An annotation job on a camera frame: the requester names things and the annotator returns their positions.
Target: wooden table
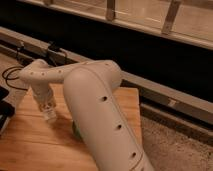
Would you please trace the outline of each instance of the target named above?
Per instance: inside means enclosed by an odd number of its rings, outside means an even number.
[[[59,119],[48,125],[29,90],[0,140],[0,170],[10,171],[97,171],[83,142],[71,133],[71,115],[64,102],[62,86],[52,85]],[[138,91],[119,88],[114,93],[122,111],[141,143]]]

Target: floor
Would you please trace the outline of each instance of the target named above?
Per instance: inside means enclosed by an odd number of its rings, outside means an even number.
[[[0,54],[0,61],[1,73],[6,68],[17,65],[13,58],[4,54]],[[14,81],[14,84],[27,87],[19,80]],[[17,107],[25,92],[7,87],[2,78],[0,85],[10,90],[5,100]],[[146,115],[153,114],[150,111],[142,112],[146,112]],[[213,144],[207,145],[190,138],[184,132],[177,131],[175,125],[173,128],[167,127],[144,115],[141,120],[144,150],[156,171],[213,171]]]

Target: black object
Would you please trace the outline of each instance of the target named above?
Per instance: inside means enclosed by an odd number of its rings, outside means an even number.
[[[12,117],[15,113],[15,108],[5,101],[0,101],[0,115]]]
[[[0,135],[6,128],[10,118],[14,115],[14,113],[15,108],[11,104],[5,101],[0,101]]]
[[[7,97],[8,94],[9,94],[9,91],[0,86],[0,100]]]

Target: black cable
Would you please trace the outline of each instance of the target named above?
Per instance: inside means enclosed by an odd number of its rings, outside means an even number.
[[[19,57],[18,57],[18,56],[19,56],[19,51],[20,51],[20,50],[21,50],[20,48],[17,48],[16,56],[15,56],[15,58],[16,58],[16,60],[17,60],[18,62],[20,62],[20,59],[19,59]],[[8,87],[14,88],[14,89],[16,89],[16,90],[23,90],[23,91],[27,91],[27,90],[28,90],[28,89],[26,89],[26,88],[13,86],[13,85],[9,84],[9,82],[8,82],[8,81],[12,81],[12,80],[17,80],[17,79],[19,79],[18,76],[16,76],[16,77],[10,77],[10,76],[11,76],[14,72],[20,71],[22,68],[23,68],[23,66],[13,66],[13,67],[9,67],[9,68],[5,69],[5,70],[2,72],[2,78],[5,80],[5,83],[7,84]]]

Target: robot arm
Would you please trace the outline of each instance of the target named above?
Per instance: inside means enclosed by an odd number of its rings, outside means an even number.
[[[152,171],[142,147],[112,92],[121,83],[113,61],[95,61],[49,68],[37,60],[20,72],[39,104],[54,107],[49,83],[63,83],[64,97],[81,136],[101,171]]]

